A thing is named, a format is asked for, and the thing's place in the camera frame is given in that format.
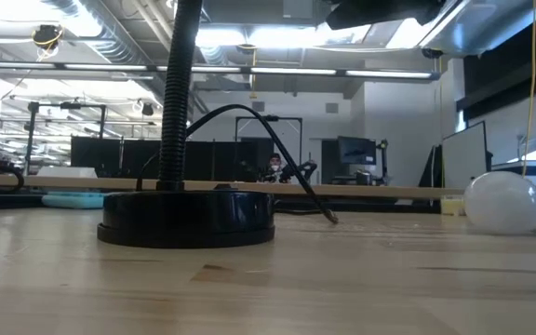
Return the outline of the white frosted lightbulb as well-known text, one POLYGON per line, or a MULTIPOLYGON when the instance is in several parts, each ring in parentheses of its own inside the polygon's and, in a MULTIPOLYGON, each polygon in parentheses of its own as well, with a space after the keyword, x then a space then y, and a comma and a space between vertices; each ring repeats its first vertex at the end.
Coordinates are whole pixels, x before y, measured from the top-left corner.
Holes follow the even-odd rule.
POLYGON ((536 186, 518 174, 493 171, 473 179, 463 204, 468 221, 481 233, 536 234, 536 186))

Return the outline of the black gooseneck desk lamp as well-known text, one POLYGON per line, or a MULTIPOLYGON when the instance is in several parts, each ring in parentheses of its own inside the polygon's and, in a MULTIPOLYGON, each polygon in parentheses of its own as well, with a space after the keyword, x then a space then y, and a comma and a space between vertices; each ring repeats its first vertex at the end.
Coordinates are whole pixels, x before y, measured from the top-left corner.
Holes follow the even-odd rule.
POLYGON ((102 242, 140 248, 228 248, 257 245, 275 237, 271 195, 231 188, 185 188, 187 105, 202 3, 178 0, 156 188, 106 195, 97 227, 102 242))

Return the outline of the long ceiling light fixture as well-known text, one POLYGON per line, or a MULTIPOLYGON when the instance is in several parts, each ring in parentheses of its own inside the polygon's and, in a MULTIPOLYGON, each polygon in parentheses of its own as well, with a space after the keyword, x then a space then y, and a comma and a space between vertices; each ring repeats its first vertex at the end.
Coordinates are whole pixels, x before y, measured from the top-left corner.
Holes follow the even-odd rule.
MULTIPOLYGON (((167 66, 132 65, 132 64, 99 64, 99 63, 63 63, 63 62, 28 62, 2 61, 0 69, 37 70, 37 71, 82 71, 82 72, 121 72, 121 73, 162 73, 167 66)), ((397 70, 342 70, 314 68, 282 68, 261 66, 202 66, 192 67, 193 74, 276 74, 325 77, 349 77, 363 79, 402 79, 433 81, 440 73, 397 71, 397 70)))

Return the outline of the black computer monitor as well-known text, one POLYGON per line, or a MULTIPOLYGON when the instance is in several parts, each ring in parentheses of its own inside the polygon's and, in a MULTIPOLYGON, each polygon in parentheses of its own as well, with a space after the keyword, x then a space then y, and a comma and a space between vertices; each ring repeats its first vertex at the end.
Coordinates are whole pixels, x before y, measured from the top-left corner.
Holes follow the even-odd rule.
POLYGON ((338 137, 340 162, 345 165, 376 166, 377 144, 364 138, 338 137))

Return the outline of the light wooden desk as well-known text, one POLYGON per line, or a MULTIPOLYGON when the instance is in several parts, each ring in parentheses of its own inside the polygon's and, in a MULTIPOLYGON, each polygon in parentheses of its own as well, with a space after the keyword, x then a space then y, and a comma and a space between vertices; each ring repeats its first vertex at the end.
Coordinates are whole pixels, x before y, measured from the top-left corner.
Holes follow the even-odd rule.
MULTIPOLYGON (((135 179, 106 179, 106 178, 62 178, 28 176, 24 185, 28 187, 47 188, 88 188, 109 190, 135 190, 135 179)), ((299 184, 291 183, 257 183, 239 181, 186 181, 187 191, 212 190, 217 185, 229 185, 241 191, 263 192, 270 194, 304 194, 299 184)), ((356 196, 356 197, 390 197, 397 199, 439 199, 444 196, 462 195, 461 189, 425 188, 425 187, 396 187, 396 186, 357 186, 357 185, 314 185, 314 192, 320 196, 356 196)))

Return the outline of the person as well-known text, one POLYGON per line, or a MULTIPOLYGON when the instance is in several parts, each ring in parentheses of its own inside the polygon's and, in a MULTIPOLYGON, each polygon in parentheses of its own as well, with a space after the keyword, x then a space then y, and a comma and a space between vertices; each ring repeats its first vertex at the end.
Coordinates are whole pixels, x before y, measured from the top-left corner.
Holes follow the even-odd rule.
POLYGON ((264 180, 270 183, 278 182, 281 174, 282 174, 281 156, 278 153, 273 153, 270 155, 268 168, 266 170, 264 180))

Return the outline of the small yellow cup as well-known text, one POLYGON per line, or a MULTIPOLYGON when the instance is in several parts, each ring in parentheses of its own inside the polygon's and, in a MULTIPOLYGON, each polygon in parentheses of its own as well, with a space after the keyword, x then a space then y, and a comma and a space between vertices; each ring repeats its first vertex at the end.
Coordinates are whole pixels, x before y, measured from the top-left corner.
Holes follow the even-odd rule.
POLYGON ((442 196, 440 198, 440 213, 446 216, 465 216, 463 196, 442 196))

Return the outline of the teal calculator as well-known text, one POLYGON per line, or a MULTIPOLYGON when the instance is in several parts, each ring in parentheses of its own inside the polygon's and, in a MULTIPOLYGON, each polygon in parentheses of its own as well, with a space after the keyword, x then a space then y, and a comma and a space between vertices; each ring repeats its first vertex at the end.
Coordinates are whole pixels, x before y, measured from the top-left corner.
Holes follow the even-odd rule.
POLYGON ((49 208, 101 209, 105 194, 82 192, 49 192, 41 202, 49 208))

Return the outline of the black gantry frame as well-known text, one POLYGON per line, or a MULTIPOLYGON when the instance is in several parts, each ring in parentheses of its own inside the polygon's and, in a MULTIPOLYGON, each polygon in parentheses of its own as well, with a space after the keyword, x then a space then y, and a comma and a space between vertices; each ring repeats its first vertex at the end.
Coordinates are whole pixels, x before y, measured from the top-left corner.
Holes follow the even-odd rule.
POLYGON ((304 123, 300 117, 278 116, 273 114, 262 115, 260 118, 254 116, 237 116, 234 121, 234 140, 263 141, 261 148, 267 153, 280 152, 275 141, 265 129, 261 121, 269 124, 281 140, 289 154, 297 164, 302 162, 304 123))
POLYGON ((92 103, 80 103, 80 102, 70 102, 65 101, 62 103, 41 103, 38 101, 30 101, 28 103, 28 111, 30 113, 29 125, 28 125, 28 140, 27 140, 27 149, 26 155, 24 157, 24 170, 23 175, 27 176, 29 174, 31 162, 32 162, 32 150, 34 142, 34 129, 36 123, 36 115, 39 113, 41 107, 59 107, 62 110, 79 110, 82 108, 96 108, 100 110, 100 120, 98 124, 99 129, 99 138, 103 138, 104 127, 106 124, 106 115, 107 115, 107 106, 105 104, 92 104, 92 103))

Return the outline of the white board with black frame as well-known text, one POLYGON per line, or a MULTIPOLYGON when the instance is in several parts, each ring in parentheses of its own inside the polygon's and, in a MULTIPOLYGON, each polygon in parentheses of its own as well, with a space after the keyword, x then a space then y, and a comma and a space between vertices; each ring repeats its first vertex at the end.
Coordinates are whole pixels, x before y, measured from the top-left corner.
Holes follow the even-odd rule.
POLYGON ((486 123, 478 122, 442 140, 444 185, 464 190, 491 167, 486 123))

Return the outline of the black partition wall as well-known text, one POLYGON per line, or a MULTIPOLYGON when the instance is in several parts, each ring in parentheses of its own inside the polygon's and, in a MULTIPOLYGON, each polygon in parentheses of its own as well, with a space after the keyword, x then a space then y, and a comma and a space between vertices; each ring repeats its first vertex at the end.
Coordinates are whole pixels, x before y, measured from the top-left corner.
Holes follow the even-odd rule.
MULTIPOLYGON (((74 137, 71 165, 93 168, 99 178, 145 179, 158 177, 159 163, 149 159, 160 149, 159 141, 128 141, 74 137)), ((242 138, 233 141, 188 141, 184 176, 187 181, 256 181, 267 169, 274 142, 242 138)))

